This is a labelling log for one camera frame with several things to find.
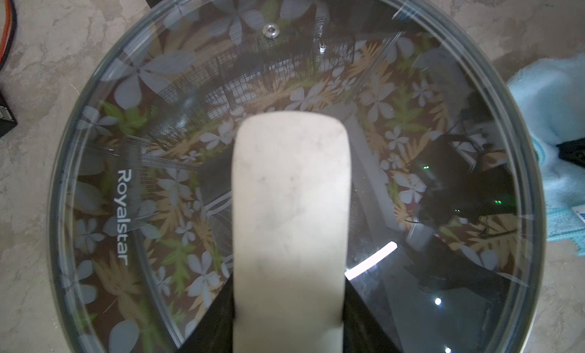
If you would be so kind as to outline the light blue cloth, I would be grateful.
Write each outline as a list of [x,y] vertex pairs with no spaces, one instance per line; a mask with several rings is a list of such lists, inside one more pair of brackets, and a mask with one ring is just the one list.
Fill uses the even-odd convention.
[[584,254],[584,168],[557,145],[584,138],[584,56],[537,60],[507,83],[530,132],[545,194],[547,239],[571,240]]

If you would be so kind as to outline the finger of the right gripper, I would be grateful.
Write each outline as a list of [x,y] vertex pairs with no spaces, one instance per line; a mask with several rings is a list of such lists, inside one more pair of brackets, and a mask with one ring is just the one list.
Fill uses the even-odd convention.
[[585,138],[557,145],[558,157],[581,168],[585,167]]

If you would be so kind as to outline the glass pot lid cream handle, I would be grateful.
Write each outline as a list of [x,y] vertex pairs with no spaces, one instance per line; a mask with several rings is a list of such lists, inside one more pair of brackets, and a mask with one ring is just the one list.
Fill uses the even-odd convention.
[[529,132],[424,0],[162,0],[76,102],[50,198],[74,352],[520,352]]

